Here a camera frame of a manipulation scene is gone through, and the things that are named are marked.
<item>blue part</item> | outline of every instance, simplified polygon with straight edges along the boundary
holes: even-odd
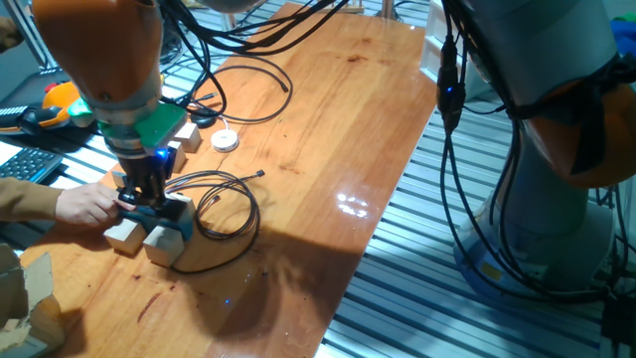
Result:
[[[636,23],[613,20],[610,25],[618,52],[622,55],[631,53],[636,56]]]
[[[30,182],[35,183],[36,181],[38,181],[38,179],[40,179],[40,177],[42,177],[42,174],[44,174],[46,170],[44,168],[38,170],[38,172],[31,177],[31,179],[29,179]]]
[[[163,159],[166,159],[168,157],[168,151],[166,149],[159,149],[157,150],[157,155]]]

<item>human hand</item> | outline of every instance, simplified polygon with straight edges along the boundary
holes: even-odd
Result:
[[[114,222],[119,208],[132,211],[134,205],[118,199],[118,193],[101,184],[86,184],[65,190],[56,204],[56,220],[99,227]]]
[[[0,54],[20,45],[23,40],[13,20],[0,16]]]

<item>sleeve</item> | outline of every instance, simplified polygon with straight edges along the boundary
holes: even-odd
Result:
[[[0,179],[0,221],[54,220],[61,189]]]

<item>person's arm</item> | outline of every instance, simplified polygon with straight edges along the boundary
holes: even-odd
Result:
[[[61,189],[0,179],[0,221],[55,220]]]
[[[24,38],[13,20],[0,16],[0,54],[22,43]]]
[[[87,226],[112,223],[119,208],[134,210],[115,190],[86,184],[60,190],[14,178],[0,179],[0,221],[57,220]]]

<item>green component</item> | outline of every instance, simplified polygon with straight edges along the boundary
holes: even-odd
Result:
[[[156,149],[168,144],[186,120],[186,109],[170,103],[159,103],[146,119],[135,124],[144,148]]]
[[[81,97],[69,106],[67,112],[71,116],[71,121],[80,127],[85,127],[94,120],[92,111]]]
[[[614,18],[614,20],[636,22],[636,14],[627,13],[627,14],[625,14],[623,16],[618,16],[618,17]]]
[[[90,108],[88,108],[88,104],[86,104],[86,102],[83,99],[81,99],[81,97],[78,98],[78,100],[76,100],[75,102],[73,102],[71,106],[69,106],[69,109],[67,110],[67,112],[72,117],[82,116],[87,114],[92,115]]]

